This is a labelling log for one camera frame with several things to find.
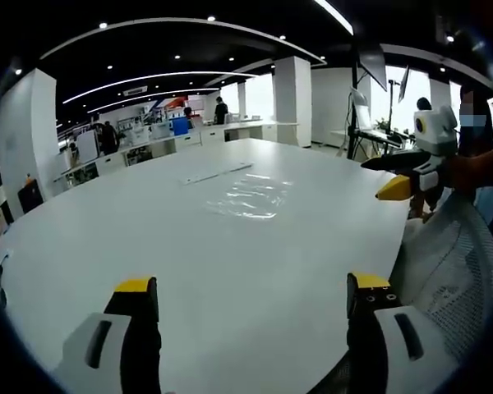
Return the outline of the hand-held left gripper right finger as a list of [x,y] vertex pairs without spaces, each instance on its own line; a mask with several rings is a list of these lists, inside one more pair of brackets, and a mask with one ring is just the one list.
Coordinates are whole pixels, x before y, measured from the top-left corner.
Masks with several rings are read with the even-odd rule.
[[440,329],[375,274],[347,276],[351,393],[435,393],[458,367]]

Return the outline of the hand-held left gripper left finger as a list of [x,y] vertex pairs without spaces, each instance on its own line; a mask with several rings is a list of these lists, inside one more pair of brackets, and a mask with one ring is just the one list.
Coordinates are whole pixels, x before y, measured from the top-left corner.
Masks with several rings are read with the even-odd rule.
[[120,283],[64,341],[53,376],[67,393],[161,393],[155,277]]

